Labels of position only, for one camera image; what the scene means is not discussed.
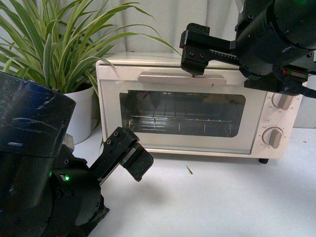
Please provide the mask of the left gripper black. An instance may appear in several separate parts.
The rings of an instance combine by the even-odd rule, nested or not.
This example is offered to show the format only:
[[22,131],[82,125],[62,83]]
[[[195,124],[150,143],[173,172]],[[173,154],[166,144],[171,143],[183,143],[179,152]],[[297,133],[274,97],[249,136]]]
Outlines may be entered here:
[[128,128],[116,128],[91,166],[63,145],[49,180],[53,205],[46,235],[89,236],[109,212],[104,205],[101,185],[114,169],[121,165],[140,182],[153,163],[153,157],[140,147],[139,138]]

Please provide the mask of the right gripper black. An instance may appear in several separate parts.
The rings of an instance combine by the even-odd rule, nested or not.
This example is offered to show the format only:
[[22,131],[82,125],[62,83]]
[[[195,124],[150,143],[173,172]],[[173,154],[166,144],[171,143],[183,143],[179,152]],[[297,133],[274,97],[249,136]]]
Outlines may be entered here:
[[245,0],[236,39],[209,51],[209,27],[189,23],[181,34],[181,68],[203,75],[209,60],[239,67],[244,86],[287,95],[315,95],[303,84],[316,73],[314,0]]

